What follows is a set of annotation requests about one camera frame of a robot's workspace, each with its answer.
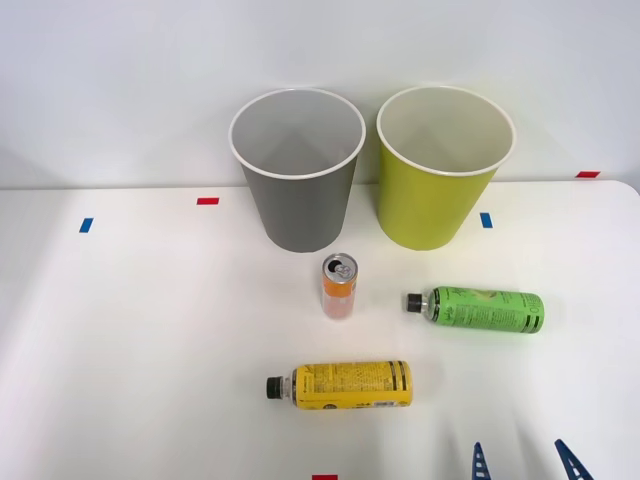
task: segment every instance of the yellow bottle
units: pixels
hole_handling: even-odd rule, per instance
[[[406,407],[413,399],[407,362],[303,365],[289,377],[269,377],[267,398],[289,398],[303,410]]]

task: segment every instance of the black bottle cap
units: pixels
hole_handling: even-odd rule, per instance
[[[282,377],[267,378],[267,398],[282,398]]]
[[[409,295],[407,295],[407,312],[422,312],[422,294],[410,293]]]

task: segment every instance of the bottle label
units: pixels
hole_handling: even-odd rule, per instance
[[[536,333],[544,323],[544,304],[533,293],[438,287],[428,304],[440,325]]]
[[[407,406],[412,396],[401,361],[303,365],[296,373],[296,405],[305,410]]]

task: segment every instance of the yellow-green cup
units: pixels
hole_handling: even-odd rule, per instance
[[[456,87],[395,94],[380,109],[377,128],[378,220],[391,240],[413,250],[454,237],[516,141],[504,110]]]

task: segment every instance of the cup rim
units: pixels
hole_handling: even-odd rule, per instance
[[[507,124],[509,125],[509,129],[511,130],[511,147],[509,147],[509,150],[507,151],[507,153],[497,162],[495,162],[492,165],[489,165],[488,167],[485,168],[481,168],[480,170],[473,170],[470,172],[447,172],[444,170],[436,170],[435,168],[429,168],[429,167],[425,167],[424,165],[420,165],[419,163],[416,162],[412,162],[411,160],[409,160],[407,157],[400,155],[400,153],[393,148],[389,142],[387,141],[387,139],[384,136],[384,133],[382,132],[382,128],[381,128],[381,120],[382,120],[382,115],[384,114],[385,109],[398,97],[405,95],[409,92],[413,92],[415,90],[427,90],[427,89],[448,89],[448,90],[457,90],[459,92],[464,92],[464,93],[468,93],[470,95],[473,95],[476,98],[479,98],[485,102],[487,102],[489,105],[491,105],[493,108],[495,108],[498,113],[500,113],[500,115],[502,115],[502,117],[506,120]],[[432,173],[435,175],[442,175],[445,177],[473,177],[476,175],[480,175],[483,173],[487,173],[487,172],[491,172],[493,170],[496,170],[498,167],[500,167],[500,165],[502,165],[504,162],[506,162],[509,157],[511,156],[511,154],[513,153],[513,150],[516,146],[516,141],[517,141],[517,135],[516,135],[516,128],[515,125],[513,124],[513,121],[511,120],[511,117],[509,117],[509,115],[507,114],[507,112],[505,112],[502,107],[500,107],[497,103],[495,103],[492,100],[489,100],[487,97],[480,95],[476,92],[473,92],[471,90],[467,90],[466,88],[462,88],[462,87],[454,87],[454,86],[450,86],[450,85],[422,85],[422,86],[417,86],[417,87],[411,87],[411,88],[407,88],[405,90],[402,90],[398,93],[396,93],[395,95],[391,96],[386,102],[384,102],[382,104],[382,107],[380,107],[380,110],[378,111],[378,116],[376,117],[376,130],[378,131],[378,136],[380,137],[380,140],[382,141],[382,143],[384,144],[384,146],[386,148],[389,149],[389,151],[391,153],[393,153],[393,155],[402,160],[404,163],[406,163],[407,165],[410,165],[414,168],[417,168],[418,170],[422,170],[423,172],[427,172],[427,173]]]
[[[242,155],[240,155],[240,153],[238,152],[238,150],[236,149],[235,145],[233,144],[233,128],[235,127],[235,124],[238,120],[238,118],[240,118],[240,115],[242,115],[245,110],[247,110],[249,107],[251,107],[253,104],[259,102],[260,100],[263,100],[267,97],[273,96],[273,95],[278,95],[284,92],[292,92],[292,91],[296,91],[296,92],[314,92],[314,93],[321,93],[324,95],[329,95],[333,98],[336,98],[338,100],[340,100],[342,103],[344,103],[345,105],[347,105],[358,117],[358,120],[360,121],[360,130],[361,130],[361,135],[360,135],[360,142],[358,142],[358,145],[356,146],[356,148],[353,150],[353,152],[351,152],[351,154],[344,159],[342,162],[338,163],[337,165],[334,165],[333,167],[324,169],[324,170],[320,170],[319,172],[314,172],[314,173],[306,173],[304,175],[283,175],[281,173],[273,173],[273,172],[268,172],[266,170],[262,170],[261,168],[256,167],[255,165],[252,165],[251,163],[249,163],[247,160],[245,160],[244,158],[242,158]],[[233,152],[233,156],[236,158],[236,160],[238,160],[242,165],[244,165],[245,167],[247,167],[250,170],[253,170],[256,173],[259,173],[260,175],[266,176],[266,177],[271,177],[271,178],[276,178],[279,180],[308,180],[310,178],[316,178],[316,177],[322,177],[324,175],[328,175],[329,173],[333,173],[336,170],[340,170],[342,167],[344,167],[345,165],[347,165],[351,160],[353,160],[358,153],[360,153],[360,150],[362,150],[362,146],[364,145],[364,141],[365,138],[367,136],[367,128],[366,125],[364,123],[364,118],[362,117],[362,114],[360,113],[360,111],[346,98],[341,97],[340,95],[337,95],[333,92],[329,92],[327,90],[322,90],[319,88],[311,88],[311,87],[305,87],[305,88],[281,88],[279,90],[274,90],[272,92],[268,92],[265,93],[264,95],[260,95],[259,97],[254,98],[253,100],[249,101],[247,104],[245,104],[240,110],[238,110],[238,113],[236,113],[233,117],[233,120],[231,120],[231,125],[229,126],[229,133],[228,133],[228,141],[229,141],[229,146],[231,147],[231,151]]]

